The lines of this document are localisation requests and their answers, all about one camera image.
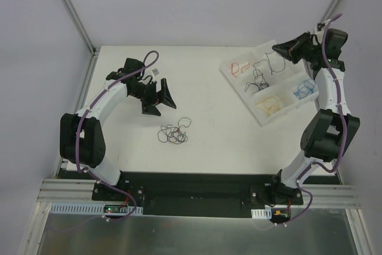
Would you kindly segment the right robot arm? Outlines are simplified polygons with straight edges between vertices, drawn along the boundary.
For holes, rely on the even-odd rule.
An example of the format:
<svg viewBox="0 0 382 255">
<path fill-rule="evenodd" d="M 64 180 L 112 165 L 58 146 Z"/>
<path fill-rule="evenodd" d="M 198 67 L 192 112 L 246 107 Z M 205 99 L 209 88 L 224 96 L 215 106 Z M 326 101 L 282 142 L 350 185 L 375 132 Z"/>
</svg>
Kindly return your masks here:
<svg viewBox="0 0 382 255">
<path fill-rule="evenodd" d="M 319 167 L 327 173 L 336 172 L 360 127 L 361 121 L 352 116 L 344 94 L 345 65 L 339 56 L 347 39 L 346 32 L 324 27 L 272 47 L 292 63 L 309 62 L 319 92 L 319 108 L 302 134 L 300 153 L 274 176 L 268 188 L 273 205 L 301 204 L 302 183 Z"/>
</svg>

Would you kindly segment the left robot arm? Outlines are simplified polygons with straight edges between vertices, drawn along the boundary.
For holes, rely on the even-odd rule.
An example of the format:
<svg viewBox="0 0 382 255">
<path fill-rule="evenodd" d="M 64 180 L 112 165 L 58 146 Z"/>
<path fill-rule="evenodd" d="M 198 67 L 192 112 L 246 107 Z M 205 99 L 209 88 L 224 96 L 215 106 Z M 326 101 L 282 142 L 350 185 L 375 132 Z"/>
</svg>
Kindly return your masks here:
<svg viewBox="0 0 382 255">
<path fill-rule="evenodd" d="M 121 171 L 106 158 L 106 143 L 102 126 L 113 110 L 128 96 L 138 99 L 144 115 L 160 116 L 157 105 L 175 109 L 167 80 L 144 82 L 148 64 L 127 58 L 123 67 L 108 74 L 99 94 L 75 113 L 65 113 L 60 119 L 60 156 L 74 164 L 77 171 L 90 172 L 98 181 L 107 183 L 105 193 L 114 201 L 126 194 L 121 183 Z"/>
</svg>

